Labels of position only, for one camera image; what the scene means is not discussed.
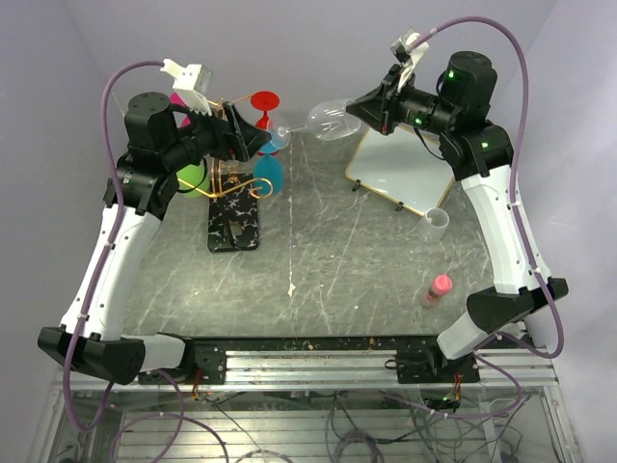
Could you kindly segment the red plastic wine glass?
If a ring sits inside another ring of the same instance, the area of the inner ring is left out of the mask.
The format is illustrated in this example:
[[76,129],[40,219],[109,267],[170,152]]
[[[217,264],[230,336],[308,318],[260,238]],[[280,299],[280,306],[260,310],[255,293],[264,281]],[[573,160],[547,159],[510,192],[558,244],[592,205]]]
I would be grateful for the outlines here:
[[255,110],[261,112],[261,117],[256,122],[255,126],[260,129],[265,129],[270,121],[269,113],[277,109],[280,105],[279,96],[271,91],[259,91],[251,96],[250,102]]

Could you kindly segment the blue plastic wine glass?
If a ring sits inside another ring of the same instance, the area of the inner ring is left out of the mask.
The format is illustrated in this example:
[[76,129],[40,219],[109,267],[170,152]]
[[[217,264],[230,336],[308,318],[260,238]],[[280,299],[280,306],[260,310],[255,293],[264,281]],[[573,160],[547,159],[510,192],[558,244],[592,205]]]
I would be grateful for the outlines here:
[[286,148],[290,142],[290,133],[287,128],[271,128],[268,132],[271,140],[260,149],[259,159],[253,171],[254,189],[262,198],[277,195],[282,191],[284,172],[276,153]]

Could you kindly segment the green plastic wine glass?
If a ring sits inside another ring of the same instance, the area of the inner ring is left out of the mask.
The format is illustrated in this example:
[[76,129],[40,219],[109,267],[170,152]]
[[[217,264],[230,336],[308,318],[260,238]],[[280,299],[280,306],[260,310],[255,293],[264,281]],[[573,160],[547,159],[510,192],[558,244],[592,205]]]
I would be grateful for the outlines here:
[[186,198],[202,197],[202,191],[206,191],[209,186],[209,173],[206,170],[205,162],[200,165],[188,165],[177,172],[178,189],[177,192]]

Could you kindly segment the pink plastic wine glass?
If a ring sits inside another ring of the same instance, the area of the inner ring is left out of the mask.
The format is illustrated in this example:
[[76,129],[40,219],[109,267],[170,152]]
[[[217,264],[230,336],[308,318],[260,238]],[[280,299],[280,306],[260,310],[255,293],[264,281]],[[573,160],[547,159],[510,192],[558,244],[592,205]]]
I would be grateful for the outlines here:
[[170,103],[174,109],[174,117],[178,122],[179,127],[185,127],[190,124],[190,119],[186,110],[186,105],[182,98],[177,93],[170,95]]

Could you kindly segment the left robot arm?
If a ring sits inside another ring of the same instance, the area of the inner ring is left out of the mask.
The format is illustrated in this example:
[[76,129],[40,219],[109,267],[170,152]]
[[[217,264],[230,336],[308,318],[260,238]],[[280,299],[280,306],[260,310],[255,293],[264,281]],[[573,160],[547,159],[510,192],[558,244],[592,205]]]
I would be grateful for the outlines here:
[[124,311],[147,247],[178,190],[178,172],[207,155],[246,162],[271,140],[233,104],[223,102],[222,110],[202,114],[157,92],[129,100],[127,151],[108,180],[91,262],[59,325],[42,328],[38,337],[39,349],[59,365],[120,385],[161,370],[175,383],[195,375],[192,339],[129,337]]

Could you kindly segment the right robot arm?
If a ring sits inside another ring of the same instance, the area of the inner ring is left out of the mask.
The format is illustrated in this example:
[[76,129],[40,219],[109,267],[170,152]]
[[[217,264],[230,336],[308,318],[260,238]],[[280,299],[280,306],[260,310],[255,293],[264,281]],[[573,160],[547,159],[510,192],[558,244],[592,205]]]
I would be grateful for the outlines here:
[[491,287],[468,296],[467,309],[437,337],[439,349],[424,360],[434,380],[448,380],[459,358],[498,333],[565,297],[568,284],[552,276],[532,235],[514,173],[507,132],[488,118],[497,74],[486,56],[454,53],[436,94],[419,90],[394,65],[371,92],[347,103],[348,114],[382,135],[405,124],[437,136],[442,158],[469,198],[493,265]]

